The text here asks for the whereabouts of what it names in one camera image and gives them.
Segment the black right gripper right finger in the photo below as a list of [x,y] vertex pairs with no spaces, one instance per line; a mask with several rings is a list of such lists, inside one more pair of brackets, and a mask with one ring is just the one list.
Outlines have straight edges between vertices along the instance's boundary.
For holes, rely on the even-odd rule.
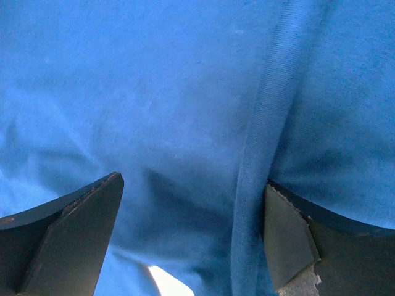
[[269,181],[262,239],[278,295],[394,295],[394,230],[331,212]]

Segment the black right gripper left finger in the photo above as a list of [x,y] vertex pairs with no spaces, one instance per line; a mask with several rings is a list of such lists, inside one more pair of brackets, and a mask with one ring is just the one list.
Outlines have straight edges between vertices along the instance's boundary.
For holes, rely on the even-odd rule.
[[1,218],[1,295],[93,295],[119,211],[113,172],[73,193]]

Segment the blue t shirt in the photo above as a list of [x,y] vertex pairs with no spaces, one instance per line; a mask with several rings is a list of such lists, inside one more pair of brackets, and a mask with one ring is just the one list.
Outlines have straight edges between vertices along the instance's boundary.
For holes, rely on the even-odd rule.
[[267,179],[394,227],[393,1],[2,1],[1,214],[112,171],[96,295],[273,295]]

